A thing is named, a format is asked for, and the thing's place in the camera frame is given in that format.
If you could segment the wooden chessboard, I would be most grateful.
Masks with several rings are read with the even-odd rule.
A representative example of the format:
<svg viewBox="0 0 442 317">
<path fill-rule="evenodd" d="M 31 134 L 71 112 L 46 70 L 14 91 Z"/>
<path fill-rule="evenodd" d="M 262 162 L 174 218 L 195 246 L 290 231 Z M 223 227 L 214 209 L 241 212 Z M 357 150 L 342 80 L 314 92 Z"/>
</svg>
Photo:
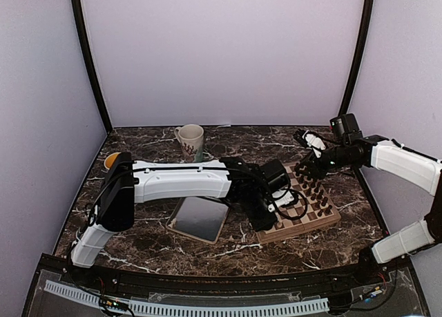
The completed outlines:
<svg viewBox="0 0 442 317">
<path fill-rule="evenodd" d="M 280 214 L 276 213 L 277 222 L 273 225 L 273 227 L 268 231 L 259 231 L 257 232 L 257 238 L 260 244 L 267 244 L 270 242 L 275 242 L 279 240 L 285 240 L 287 238 L 293 238 L 295 236 L 299 236 L 304 233 L 308 233 L 310 231 L 314 231 L 317 229 L 321 229 L 323 227 L 328 227 L 333 224 L 336 224 L 340 221 L 341 215 L 338 212 L 338 209 L 332 202 L 329 194 L 326 192 L 326 195 L 329 197 L 332 208 L 332 215 L 323 219 L 308 221 L 307 215 L 307 198 L 297 190 L 300 186 L 298 185 L 298 181 L 295 178 L 295 167 L 297 163 L 285 163 L 284 167 L 287 171 L 289 178 L 291 179 L 291 188 L 294 192 L 291 192 L 293 195 L 297 195 L 299 201 L 295 205 L 281 207 L 279 210 L 284 213 L 286 216 L 282 217 Z M 276 224 L 278 222 L 282 222 L 282 227 L 277 229 Z"/>
</svg>

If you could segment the silver metal tray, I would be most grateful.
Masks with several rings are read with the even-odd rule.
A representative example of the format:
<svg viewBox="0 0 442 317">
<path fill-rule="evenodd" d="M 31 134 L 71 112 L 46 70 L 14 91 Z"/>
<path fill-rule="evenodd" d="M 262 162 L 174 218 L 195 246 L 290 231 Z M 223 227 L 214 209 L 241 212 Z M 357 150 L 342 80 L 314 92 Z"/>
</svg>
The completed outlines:
<svg viewBox="0 0 442 317">
<path fill-rule="evenodd" d="M 198 197 L 182 198 L 166 223 L 166 228 L 195 240 L 215 244 L 228 212 L 227 205 L 215 200 Z M 170 227 L 173 219 L 176 219 L 176 224 Z"/>
</svg>

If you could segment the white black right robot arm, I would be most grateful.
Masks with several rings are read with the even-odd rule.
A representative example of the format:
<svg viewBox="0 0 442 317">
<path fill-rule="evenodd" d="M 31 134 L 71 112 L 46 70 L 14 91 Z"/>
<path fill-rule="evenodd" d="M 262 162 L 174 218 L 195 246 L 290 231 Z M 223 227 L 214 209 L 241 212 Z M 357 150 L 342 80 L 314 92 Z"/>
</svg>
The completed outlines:
<svg viewBox="0 0 442 317">
<path fill-rule="evenodd" d="M 302 174 L 322 180 L 333 170 L 366 167 L 378 171 L 382 182 L 392 176 L 395 183 L 427 193 L 432 201 L 418 219 L 360 250 L 352 278 L 367 285 L 389 263 L 441 244 L 441 160 L 394 138 L 363 135 L 352 113 L 330 119 L 329 125 L 331 140 L 311 130 L 294 133 L 294 139 L 309 149 L 298 166 Z"/>
</svg>

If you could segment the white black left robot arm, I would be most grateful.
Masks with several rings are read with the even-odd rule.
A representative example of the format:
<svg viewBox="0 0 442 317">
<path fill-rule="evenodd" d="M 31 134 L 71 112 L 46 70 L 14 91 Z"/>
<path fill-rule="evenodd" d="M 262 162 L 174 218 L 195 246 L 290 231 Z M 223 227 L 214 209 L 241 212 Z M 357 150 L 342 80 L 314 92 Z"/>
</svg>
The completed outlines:
<svg viewBox="0 0 442 317">
<path fill-rule="evenodd" d="M 120 153 L 90 206 L 86 224 L 77 232 L 66 258 L 71 276 L 83 287 L 97 282 L 93 267 L 99 252 L 117 233 L 135 222 L 135 205 L 172 198 L 213 198 L 239 204 L 254 231 L 270 230 L 282 211 L 277 201 L 291 191 L 280 160 L 263 165 L 239 157 L 199 163 L 152 163 Z"/>
</svg>

